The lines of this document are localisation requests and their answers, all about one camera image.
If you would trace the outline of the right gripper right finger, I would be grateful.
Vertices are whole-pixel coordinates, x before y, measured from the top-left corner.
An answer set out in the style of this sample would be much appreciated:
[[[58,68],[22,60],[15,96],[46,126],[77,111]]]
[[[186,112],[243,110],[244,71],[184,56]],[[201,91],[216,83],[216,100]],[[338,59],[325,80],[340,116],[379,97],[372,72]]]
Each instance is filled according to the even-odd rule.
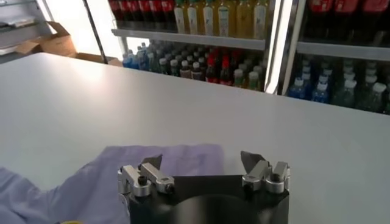
[[[281,194],[290,189],[290,166],[279,161],[272,166],[262,155],[241,151],[241,162],[246,174],[242,176],[242,186],[251,192],[262,187],[271,194]]]

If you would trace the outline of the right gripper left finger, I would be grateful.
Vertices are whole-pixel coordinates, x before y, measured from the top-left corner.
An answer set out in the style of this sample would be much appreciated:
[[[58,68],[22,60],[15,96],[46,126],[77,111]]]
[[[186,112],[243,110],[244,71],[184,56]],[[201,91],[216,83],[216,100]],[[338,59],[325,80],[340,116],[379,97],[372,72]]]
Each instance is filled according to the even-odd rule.
[[[176,188],[175,179],[160,170],[161,162],[162,155],[157,155],[143,159],[138,167],[120,167],[117,173],[119,193],[148,197],[154,188],[162,194],[173,194]]]

